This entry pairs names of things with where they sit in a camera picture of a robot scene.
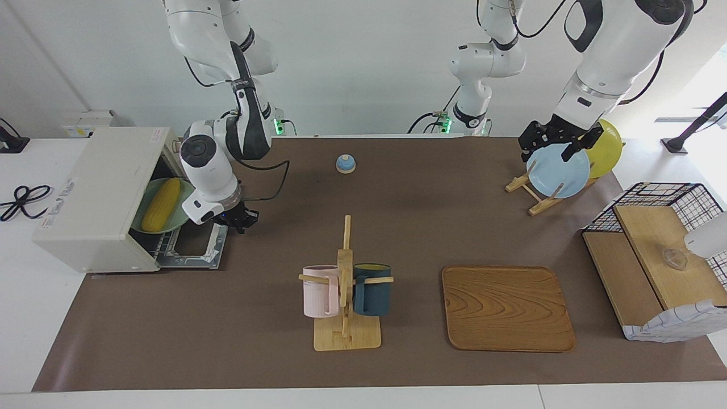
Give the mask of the wooden tray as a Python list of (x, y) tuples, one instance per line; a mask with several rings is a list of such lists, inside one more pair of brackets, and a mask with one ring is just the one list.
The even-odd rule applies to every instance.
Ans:
[(447, 336), (462, 351), (571, 352), (576, 337), (560, 282), (543, 266), (447, 266)]

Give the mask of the black clamp mount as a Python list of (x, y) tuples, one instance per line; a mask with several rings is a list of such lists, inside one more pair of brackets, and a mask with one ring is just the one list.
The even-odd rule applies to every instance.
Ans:
[(21, 136), (10, 122), (0, 117), (0, 153), (21, 153), (29, 142), (30, 138)]

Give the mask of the white power box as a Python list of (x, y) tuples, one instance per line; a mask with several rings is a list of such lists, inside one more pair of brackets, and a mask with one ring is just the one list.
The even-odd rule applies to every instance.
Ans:
[(114, 126), (116, 114), (113, 110), (88, 110), (61, 112), (61, 128), (65, 137), (88, 138), (98, 128)]

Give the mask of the glass oven door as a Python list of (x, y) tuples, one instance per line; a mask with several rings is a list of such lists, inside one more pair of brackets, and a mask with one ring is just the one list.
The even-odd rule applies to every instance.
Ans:
[(189, 221), (161, 235), (150, 254), (162, 269), (218, 269), (227, 235), (227, 226)]

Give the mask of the light blue plate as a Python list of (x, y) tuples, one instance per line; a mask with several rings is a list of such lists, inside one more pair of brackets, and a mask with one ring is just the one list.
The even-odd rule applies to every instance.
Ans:
[(586, 152), (578, 151), (570, 160), (563, 161), (562, 153), (568, 147), (564, 143), (554, 143), (540, 148), (525, 163), (525, 168), (530, 171), (530, 183), (540, 194), (549, 197), (562, 186), (555, 197), (564, 199), (578, 194), (587, 184), (590, 162)]

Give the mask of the white cylindrical device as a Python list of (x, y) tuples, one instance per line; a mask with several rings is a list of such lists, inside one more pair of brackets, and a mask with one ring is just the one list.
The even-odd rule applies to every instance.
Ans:
[(727, 212), (689, 231), (684, 244), (688, 251), (704, 259), (727, 251)]

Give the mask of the dark teal mug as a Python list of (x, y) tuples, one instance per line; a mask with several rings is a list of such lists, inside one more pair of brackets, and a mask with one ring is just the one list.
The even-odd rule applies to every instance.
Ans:
[(366, 284), (369, 278), (392, 277), (391, 267), (378, 262), (361, 262), (353, 267), (355, 286), (354, 312), (363, 316), (385, 316), (390, 312), (391, 284)]

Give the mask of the wooden plate rack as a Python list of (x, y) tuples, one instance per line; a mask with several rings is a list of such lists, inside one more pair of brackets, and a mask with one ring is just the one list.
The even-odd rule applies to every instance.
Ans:
[[(545, 196), (543, 194), (540, 194), (540, 192), (537, 191), (537, 189), (532, 186), (529, 179), (529, 173), (530, 171), (525, 168), (525, 173), (522, 174), (522, 176), (518, 176), (517, 178), (512, 179), (511, 183), (507, 184), (505, 186), (505, 190), (508, 193), (512, 193), (513, 191), (516, 191), (517, 189), (523, 189), (527, 193), (530, 194), (535, 200), (536, 204), (529, 208), (529, 214), (531, 216), (539, 215), (540, 213), (545, 212), (545, 210), (550, 209), (551, 207), (556, 206), (558, 203), (562, 202), (564, 199), (557, 199), (555, 195), (560, 191), (562, 186), (559, 186), (555, 193), (551, 196)], [(584, 189), (590, 188), (593, 184), (596, 183), (597, 179), (588, 179), (587, 184), (585, 185)]]

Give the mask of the black angled stand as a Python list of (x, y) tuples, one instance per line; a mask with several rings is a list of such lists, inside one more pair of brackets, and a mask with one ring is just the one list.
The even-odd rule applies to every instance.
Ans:
[(722, 93), (722, 95), (719, 96), (713, 104), (706, 108), (700, 116), (696, 117), (696, 119), (694, 119), (693, 122), (691, 122), (691, 124), (689, 124), (688, 127), (680, 133), (680, 135), (672, 138), (662, 138), (660, 143), (665, 150), (672, 153), (672, 155), (687, 155), (688, 151), (684, 148), (686, 140), (691, 137), (691, 135), (701, 130), (708, 129), (710, 126), (716, 124), (720, 121), (720, 119), (723, 119), (726, 116), (727, 91)]

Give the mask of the wooden mug tree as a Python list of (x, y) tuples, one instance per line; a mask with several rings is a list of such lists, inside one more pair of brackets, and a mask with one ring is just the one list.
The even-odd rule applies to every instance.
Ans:
[(309, 273), (298, 276), (304, 284), (324, 285), (327, 291), (327, 310), (337, 305), (339, 313), (327, 313), (323, 318), (314, 318), (314, 339), (317, 352), (350, 351), (381, 347), (380, 320), (375, 316), (357, 314), (354, 308), (353, 251), (350, 248), (352, 217), (345, 216), (342, 249), (337, 251), (337, 279), (330, 276), (317, 277)]

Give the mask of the yellow plate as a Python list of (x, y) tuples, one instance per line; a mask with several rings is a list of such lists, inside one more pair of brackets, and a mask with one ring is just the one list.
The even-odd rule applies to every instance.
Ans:
[(586, 149), (590, 162), (589, 179), (597, 179), (609, 173), (621, 158), (623, 142), (613, 124), (605, 119), (599, 120), (603, 133), (592, 148)]

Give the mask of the pink mug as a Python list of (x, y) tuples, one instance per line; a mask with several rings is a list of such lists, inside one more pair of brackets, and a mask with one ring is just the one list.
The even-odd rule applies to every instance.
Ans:
[(306, 266), (302, 274), (323, 278), (323, 283), (302, 282), (302, 311), (308, 318), (332, 318), (340, 313), (339, 270), (337, 266)]

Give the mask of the cream toaster oven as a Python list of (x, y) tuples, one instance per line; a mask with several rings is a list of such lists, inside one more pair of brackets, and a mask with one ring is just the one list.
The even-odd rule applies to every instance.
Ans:
[(182, 178), (180, 139), (169, 127), (106, 127), (89, 138), (32, 241), (82, 273), (162, 268), (130, 236), (154, 181)]

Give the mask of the yellow corn cob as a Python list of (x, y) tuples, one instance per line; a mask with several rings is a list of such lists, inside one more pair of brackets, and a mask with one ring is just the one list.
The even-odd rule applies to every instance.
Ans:
[(142, 219), (142, 230), (150, 233), (161, 231), (174, 212), (180, 194), (180, 180), (171, 178), (161, 184)]

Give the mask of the brown table mat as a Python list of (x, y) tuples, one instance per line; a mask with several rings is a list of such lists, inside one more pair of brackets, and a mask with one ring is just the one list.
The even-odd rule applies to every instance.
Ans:
[[(33, 391), (727, 380), (706, 337), (623, 336), (579, 235), (620, 194), (613, 176), (531, 217), (532, 197), (504, 191), (524, 171), (513, 137), (279, 139), (266, 161), (282, 160), (280, 197), (252, 205), (258, 223), (229, 236), (218, 270), (85, 277)], [(335, 261), (347, 214), (355, 261), (392, 267), (391, 309), (381, 347), (316, 352), (298, 274)], [(551, 269), (574, 349), (453, 348), (441, 270), (454, 265)]]

